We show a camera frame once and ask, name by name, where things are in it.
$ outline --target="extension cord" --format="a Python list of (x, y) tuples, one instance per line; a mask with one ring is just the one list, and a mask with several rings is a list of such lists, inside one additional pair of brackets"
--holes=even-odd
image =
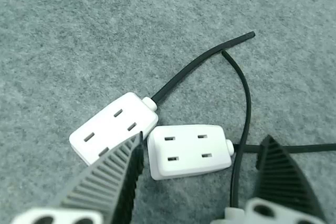
[(87, 165), (93, 164), (108, 150), (142, 131), (144, 138), (158, 122), (157, 107), (152, 99), (140, 99), (134, 93), (126, 93), (69, 137), (75, 152)]
[(148, 136), (155, 180), (195, 176), (231, 166), (234, 147), (218, 125), (157, 126)]

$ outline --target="white plug base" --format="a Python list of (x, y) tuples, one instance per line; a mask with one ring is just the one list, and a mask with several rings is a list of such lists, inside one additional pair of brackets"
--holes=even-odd
[(232, 154), (231, 141), (217, 125), (158, 126), (148, 137), (150, 171), (155, 180), (228, 168)]
[(75, 152), (91, 165), (108, 150), (142, 131), (146, 138), (158, 122), (156, 104), (134, 93), (119, 97), (74, 131), (69, 141)]

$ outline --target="black cord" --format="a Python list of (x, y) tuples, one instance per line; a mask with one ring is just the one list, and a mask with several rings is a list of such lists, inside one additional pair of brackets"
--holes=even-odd
[(155, 103), (158, 103), (162, 98), (164, 98), (168, 92), (170, 92), (184, 77), (187, 76), (192, 70), (194, 70), (198, 65), (200, 65), (203, 61), (211, 57), (212, 55), (220, 52), (223, 49), (227, 49), (230, 47), (233, 47), (237, 44), (240, 44), (242, 42), (247, 41), (248, 39), (251, 39), (255, 37), (256, 34), (254, 31), (251, 31), (247, 34), (244, 34), (242, 36), (239, 36), (235, 39), (229, 40), (227, 42), (224, 42), (222, 44), (219, 44), (218, 46), (215, 46), (214, 48), (208, 50), (207, 52), (201, 54), (196, 59), (194, 59), (192, 62), (190, 62), (186, 67), (184, 67), (180, 72), (177, 73), (165, 86), (163, 86), (155, 95), (153, 95), (152, 100)]
[(244, 91), (245, 91), (245, 97), (246, 97), (246, 118), (245, 118), (245, 125), (243, 129), (243, 133), (240, 138), (237, 154), (235, 161), (233, 163), (233, 169), (232, 169), (232, 176), (231, 176), (231, 186), (230, 186), (230, 206), (231, 207), (238, 207), (238, 188), (239, 188), (239, 173), (240, 173), (240, 167), (242, 165), (242, 159), (243, 159), (243, 153), (244, 153), (244, 147), (247, 140), (248, 131), (250, 128), (250, 122), (251, 122), (251, 94), (250, 89), (248, 87), (246, 78), (238, 66), (238, 64), (235, 62), (235, 60), (227, 53), (227, 51), (222, 51), (222, 55), (227, 59), (227, 61), (231, 64), (231, 66), (236, 70), (238, 76), (240, 77), (240, 80), (242, 81)]
[[(233, 146), (235, 148), (235, 151), (238, 150), (239, 144), (234, 144)], [(284, 148), (289, 153), (329, 152), (329, 151), (336, 151), (336, 143), (335, 144), (284, 146)], [(244, 146), (245, 153), (259, 153), (259, 150), (260, 150), (259, 145), (247, 144)]]

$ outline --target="gray carpet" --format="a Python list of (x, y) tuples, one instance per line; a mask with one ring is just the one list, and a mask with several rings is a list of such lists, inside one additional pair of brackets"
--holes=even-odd
[[(72, 131), (122, 94), (153, 95), (210, 47), (229, 50), (253, 100), (249, 143), (336, 142), (336, 0), (0, 0), (0, 222), (43, 206), (85, 164)], [(242, 85), (221, 55), (159, 104), (159, 124), (218, 124), (238, 142)], [(336, 223), (336, 153), (293, 155)], [(244, 156), (240, 204), (256, 157)], [(231, 169), (138, 182), (132, 223), (209, 223), (228, 205)]]

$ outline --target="plug hole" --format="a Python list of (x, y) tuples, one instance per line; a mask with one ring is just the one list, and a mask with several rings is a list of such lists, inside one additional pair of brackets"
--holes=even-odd
[(211, 153), (202, 154), (202, 157), (212, 157), (212, 154)]
[(86, 138), (84, 138), (84, 142), (89, 141), (95, 134), (92, 132), (90, 135), (88, 135)]
[(75, 224), (93, 224), (93, 221), (91, 219), (81, 219), (75, 222)]
[(256, 205), (253, 210), (259, 213), (260, 215), (263, 215), (266, 217), (271, 217), (271, 218), (275, 217), (273, 210), (268, 206)]
[(45, 216), (45, 217), (38, 219), (33, 224), (52, 224), (53, 221), (54, 221), (53, 217)]
[(98, 156), (102, 156), (102, 155), (104, 155), (106, 152), (108, 152), (109, 151), (109, 148), (108, 147), (106, 147), (105, 149), (103, 149), (102, 151), (101, 151), (101, 153), (99, 153), (98, 154)]
[(133, 123), (131, 126), (129, 126), (127, 128), (128, 131), (131, 131), (135, 126), (136, 126), (137, 123)]
[(169, 157), (168, 161), (177, 161), (179, 157)]
[(118, 115), (120, 115), (122, 110), (119, 110), (116, 114), (114, 114), (114, 117), (116, 118)]

